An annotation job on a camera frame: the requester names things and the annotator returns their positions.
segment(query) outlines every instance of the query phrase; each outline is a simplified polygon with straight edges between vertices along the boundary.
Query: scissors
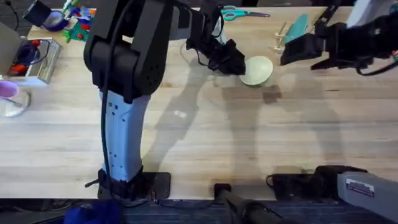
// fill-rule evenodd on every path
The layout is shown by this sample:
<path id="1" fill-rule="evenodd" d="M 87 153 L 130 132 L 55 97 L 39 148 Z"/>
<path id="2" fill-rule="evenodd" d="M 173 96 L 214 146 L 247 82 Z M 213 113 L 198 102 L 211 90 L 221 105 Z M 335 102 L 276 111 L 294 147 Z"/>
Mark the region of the scissors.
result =
<path id="1" fill-rule="evenodd" d="M 237 17 L 241 16 L 259 16 L 259 17 L 270 17 L 270 14 L 261 12 L 251 12 L 243 9 L 238 9 L 235 6 L 224 6 L 221 13 L 226 21 L 233 21 Z"/>

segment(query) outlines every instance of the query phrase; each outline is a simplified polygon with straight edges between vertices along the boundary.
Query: cable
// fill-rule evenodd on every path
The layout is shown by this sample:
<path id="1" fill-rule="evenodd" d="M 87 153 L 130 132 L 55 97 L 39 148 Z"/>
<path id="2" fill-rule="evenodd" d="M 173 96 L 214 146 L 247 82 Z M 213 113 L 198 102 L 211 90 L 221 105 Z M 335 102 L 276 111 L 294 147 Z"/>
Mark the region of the cable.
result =
<path id="1" fill-rule="evenodd" d="M 224 17 L 223 17 L 223 14 L 221 13 L 221 9 L 223 7 L 224 7 L 223 5 L 219 5 L 218 6 L 218 9 L 220 10 L 221 30 L 220 30 L 220 33 L 217 36 L 214 36 L 215 38 L 219 37 L 223 33 L 223 30 L 224 30 Z"/>
<path id="2" fill-rule="evenodd" d="M 161 203 L 160 200 L 155 200 L 155 203 L 161 207 L 174 208 L 174 209 L 179 209 L 179 210 L 191 210 L 191 211 L 207 209 L 216 204 L 213 200 L 209 204 L 206 204 L 201 207 L 196 207 L 196 206 L 183 207 L 183 206 L 176 206 L 176 205 L 165 205 L 165 204 Z"/>
<path id="3" fill-rule="evenodd" d="M 223 33 L 223 31 L 224 31 L 224 17 L 223 17 L 223 15 L 222 15 L 222 13 L 221 13 L 221 8 L 222 8 L 223 6 L 222 5 L 219 5 L 218 6 L 218 8 L 220 9 L 220 17 L 221 17 L 221 29 L 220 29 L 220 33 L 217 35 L 217 36 L 213 36 L 214 38 L 218 38 L 218 37 L 220 37 L 220 35 Z M 202 65 L 202 66 L 209 66 L 208 64 L 205 64 L 205 63 L 203 63 L 203 62 L 201 62 L 200 61 L 200 57 L 199 57 L 199 51 L 197 50 L 197 49 L 194 49 L 196 52 L 197 52 L 197 55 L 198 55 L 198 63 L 199 63 L 199 65 Z"/>
<path id="4" fill-rule="evenodd" d="M 48 41 L 48 40 L 41 40 L 41 41 L 44 41 L 44 42 L 47 43 L 47 50 L 46 50 L 46 53 L 45 53 L 45 55 L 44 55 L 41 59 L 39 59 L 39 60 L 37 60 L 37 61 L 35 61 L 35 62 L 33 62 L 33 63 L 32 63 L 32 62 L 31 62 L 31 63 L 24 63 L 24 62 L 18 62 L 18 61 L 16 61 L 16 62 L 14 62 L 14 64 L 18 64 L 18 65 L 34 65 L 34 64 L 37 64 L 37 63 L 40 63 L 41 61 L 43 61 L 43 60 L 47 57 L 47 55 L 49 54 L 49 50 L 50 50 L 50 45 L 51 45 L 51 43 L 50 43 L 50 41 Z M 38 54 L 38 56 L 40 57 L 40 51 L 39 51 L 38 49 L 34 49 L 34 48 L 28 49 L 28 47 L 30 47 L 30 45 L 32 45 L 32 44 L 29 43 L 29 45 L 25 45 L 25 46 L 27 46 L 27 47 L 22 46 L 22 50 L 23 50 L 23 48 L 25 47 L 26 50 L 29 50 L 30 52 L 32 52 L 32 53 L 29 52 L 29 54 Z"/>
<path id="5" fill-rule="evenodd" d="M 373 75 L 378 75 L 380 73 L 384 73 L 384 72 L 386 72 L 388 70 L 391 70 L 391 69 L 395 68 L 396 66 L 398 66 L 398 61 L 393 62 L 393 63 L 385 66 L 384 68 L 380 68 L 379 70 L 376 70 L 376 71 L 373 71 L 373 72 L 369 72 L 369 73 L 362 73 L 361 68 L 359 66 L 355 67 L 355 69 L 356 69 L 356 72 L 358 74 L 360 74 L 360 75 L 373 76 Z"/>
<path id="6" fill-rule="evenodd" d="M 5 5 L 7 5 L 8 7 L 10 7 L 10 9 L 12 10 L 12 13 L 15 15 L 17 24 L 16 24 L 14 30 L 17 30 L 18 27 L 19 27 L 19 17 L 18 17 L 18 13 L 15 11 L 14 7 L 12 6 L 12 4 L 11 4 L 11 2 L 10 2 L 9 0 L 5 0 L 3 3 L 4 3 Z"/>
<path id="7" fill-rule="evenodd" d="M 102 148 L 103 148 L 103 154 L 104 154 L 104 163 L 105 163 L 105 169 L 106 169 L 106 174 L 108 178 L 108 189 L 109 189 L 109 194 L 111 198 L 120 206 L 124 208 L 136 208 L 138 206 L 146 204 L 149 200 L 146 200 L 145 202 L 138 203 L 137 205 L 125 205 L 119 200 L 117 200 L 114 195 L 113 195 L 113 188 L 112 188 L 112 181 L 111 181 L 111 171 L 109 168 L 109 161 L 108 161 L 108 149 L 106 147 L 106 107 L 108 104 L 108 89 L 109 89 L 109 76 L 112 72 L 113 69 L 113 59 L 114 59 L 114 50 L 116 47 L 116 42 L 119 40 L 119 33 L 122 28 L 122 24 L 124 21 L 124 18 L 127 14 L 127 12 L 130 10 L 131 6 L 133 5 L 134 0 L 129 0 L 122 10 L 122 13 L 120 14 L 120 17 L 116 23 L 116 27 L 114 29 L 111 43 L 109 45 L 109 53 L 108 53 L 108 62 L 106 65 L 106 71 L 105 71 L 105 76 L 104 76 L 104 85 L 102 88 L 102 105 L 101 105 L 101 137 L 102 137 Z"/>
<path id="8" fill-rule="evenodd" d="M 271 175 L 268 175 L 267 178 L 266 178 L 266 184 L 267 184 L 267 186 L 268 186 L 270 189 L 273 189 L 274 186 L 271 185 L 271 184 L 268 182 L 268 180 L 271 179 L 271 178 L 273 178 L 273 176 L 274 176 L 274 175 L 271 174 Z"/>
<path id="9" fill-rule="evenodd" d="M 205 63 L 203 63 L 203 62 L 200 61 L 199 51 L 198 51 L 197 49 L 194 49 L 194 50 L 197 52 L 197 55 L 198 55 L 198 63 L 199 63 L 199 65 L 202 65 L 202 66 L 209 66 L 209 65 L 207 65 L 207 64 L 205 64 Z"/>

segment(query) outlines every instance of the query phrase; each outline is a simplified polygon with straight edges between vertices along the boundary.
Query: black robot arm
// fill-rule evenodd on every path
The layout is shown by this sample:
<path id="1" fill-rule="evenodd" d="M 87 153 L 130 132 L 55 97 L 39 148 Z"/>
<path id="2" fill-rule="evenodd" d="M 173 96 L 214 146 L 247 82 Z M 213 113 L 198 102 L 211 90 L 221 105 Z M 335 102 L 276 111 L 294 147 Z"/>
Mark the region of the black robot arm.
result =
<path id="1" fill-rule="evenodd" d="M 233 40 L 219 43 L 212 32 L 221 13 L 216 3 L 206 0 L 200 11 L 171 0 L 131 0 L 132 7 L 123 18 L 122 30 L 114 50 L 109 90 L 122 95 L 126 103 L 142 95 L 150 95 L 160 85 L 170 40 L 187 39 L 187 48 L 203 53 L 208 67 L 225 74 L 245 73 L 244 55 Z M 100 90 L 110 51 L 110 42 L 123 7 L 128 0 L 102 1 L 84 59 L 93 73 L 93 83 Z M 134 37 L 132 43 L 122 37 Z"/>
<path id="2" fill-rule="evenodd" d="M 389 58 L 392 51 L 398 49 L 397 40 L 398 12 L 349 29 L 346 24 L 337 23 L 321 32 L 315 30 L 315 34 L 305 34 L 287 43 L 280 63 L 286 65 L 321 57 L 322 52 L 326 51 L 329 58 L 312 65 L 311 70 L 356 68 L 361 75 L 377 75 L 397 66 L 398 62 L 368 74 L 363 74 L 361 69 L 373 64 L 374 58 Z"/>

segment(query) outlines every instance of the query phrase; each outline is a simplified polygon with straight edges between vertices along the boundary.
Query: wooden table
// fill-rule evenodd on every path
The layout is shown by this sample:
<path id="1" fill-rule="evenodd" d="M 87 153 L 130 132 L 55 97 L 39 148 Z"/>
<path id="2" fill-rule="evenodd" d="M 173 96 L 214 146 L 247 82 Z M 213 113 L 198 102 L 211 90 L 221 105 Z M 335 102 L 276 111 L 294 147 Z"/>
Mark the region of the wooden table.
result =
<path id="1" fill-rule="evenodd" d="M 311 72 L 317 60 L 279 66 L 272 48 L 282 23 L 323 8 L 257 8 L 268 19 L 227 22 L 227 37 L 246 58 L 265 55 L 272 80 L 249 88 L 197 62 L 184 41 L 169 44 L 161 87 L 148 107 L 142 157 L 145 170 L 172 174 L 170 198 L 212 198 L 217 182 L 246 198 L 274 198 L 266 175 L 322 164 L 357 166 L 398 180 L 398 76 L 361 77 L 353 69 Z M 340 8 L 335 21 L 345 21 Z M 22 116 L 0 119 L 0 197 L 96 198 L 103 162 L 100 99 L 83 62 L 83 42 L 32 28 L 65 47 L 49 86 L 32 88 Z"/>

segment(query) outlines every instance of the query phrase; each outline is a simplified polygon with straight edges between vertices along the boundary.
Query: pink cup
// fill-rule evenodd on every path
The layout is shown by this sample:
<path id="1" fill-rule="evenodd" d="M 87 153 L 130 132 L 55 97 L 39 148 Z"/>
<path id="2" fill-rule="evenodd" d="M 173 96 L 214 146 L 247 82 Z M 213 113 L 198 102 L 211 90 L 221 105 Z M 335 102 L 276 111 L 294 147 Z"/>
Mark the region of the pink cup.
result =
<path id="1" fill-rule="evenodd" d="M 0 98 L 11 98 L 18 93 L 19 87 L 15 83 L 0 80 Z"/>

